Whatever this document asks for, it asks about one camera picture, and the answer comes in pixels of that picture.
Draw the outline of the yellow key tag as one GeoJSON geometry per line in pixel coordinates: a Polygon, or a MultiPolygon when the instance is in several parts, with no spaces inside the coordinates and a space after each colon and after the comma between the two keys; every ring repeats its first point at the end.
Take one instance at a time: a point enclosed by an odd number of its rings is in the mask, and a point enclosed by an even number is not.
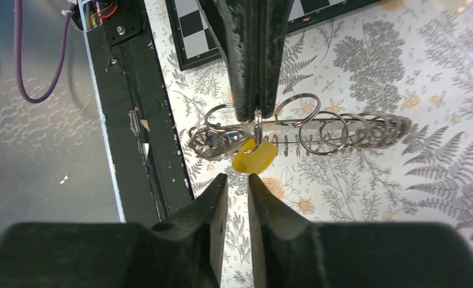
{"type": "Polygon", "coordinates": [[[278,154],[278,147],[266,140],[257,147],[254,139],[244,143],[241,150],[236,154],[232,168],[241,173],[259,174],[265,171],[278,154]]]}

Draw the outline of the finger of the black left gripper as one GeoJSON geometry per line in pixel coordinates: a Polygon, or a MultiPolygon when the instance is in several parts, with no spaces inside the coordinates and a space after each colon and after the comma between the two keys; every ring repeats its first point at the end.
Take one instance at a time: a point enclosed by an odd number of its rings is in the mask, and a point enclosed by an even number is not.
{"type": "Polygon", "coordinates": [[[198,6],[226,64],[236,118],[251,120],[258,93],[258,3],[198,1],[198,6]]]}
{"type": "Polygon", "coordinates": [[[264,119],[275,111],[279,75],[293,1],[260,1],[258,17],[258,104],[264,119]]]}

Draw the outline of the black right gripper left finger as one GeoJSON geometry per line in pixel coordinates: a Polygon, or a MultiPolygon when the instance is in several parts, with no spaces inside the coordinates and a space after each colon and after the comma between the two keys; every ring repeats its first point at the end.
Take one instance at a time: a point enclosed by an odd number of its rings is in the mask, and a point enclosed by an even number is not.
{"type": "Polygon", "coordinates": [[[189,205],[152,227],[155,287],[219,287],[228,180],[218,174],[189,205]]]}

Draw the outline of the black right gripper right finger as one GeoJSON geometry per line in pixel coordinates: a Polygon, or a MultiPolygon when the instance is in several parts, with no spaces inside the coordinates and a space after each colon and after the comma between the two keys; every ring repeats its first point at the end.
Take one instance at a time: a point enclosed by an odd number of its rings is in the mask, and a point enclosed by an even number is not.
{"type": "Polygon", "coordinates": [[[261,178],[248,178],[249,227],[255,287],[319,287],[320,240],[313,222],[274,196],[261,178]]]}

